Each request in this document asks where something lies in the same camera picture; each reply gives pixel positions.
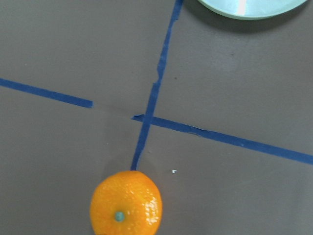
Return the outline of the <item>orange fruit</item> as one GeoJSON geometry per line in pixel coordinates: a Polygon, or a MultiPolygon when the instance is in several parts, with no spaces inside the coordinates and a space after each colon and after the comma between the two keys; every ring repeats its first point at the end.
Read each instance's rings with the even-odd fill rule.
{"type": "Polygon", "coordinates": [[[89,208],[96,235],[154,235],[162,218],[162,198],[140,171],[114,174],[95,189],[89,208]]]}

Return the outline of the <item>light green plate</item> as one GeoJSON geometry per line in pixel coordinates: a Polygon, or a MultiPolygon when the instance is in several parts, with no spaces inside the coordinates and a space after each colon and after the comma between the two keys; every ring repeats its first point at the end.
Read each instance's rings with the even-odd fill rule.
{"type": "Polygon", "coordinates": [[[261,20],[287,13],[305,0],[199,0],[209,10],[237,20],[261,20]]]}

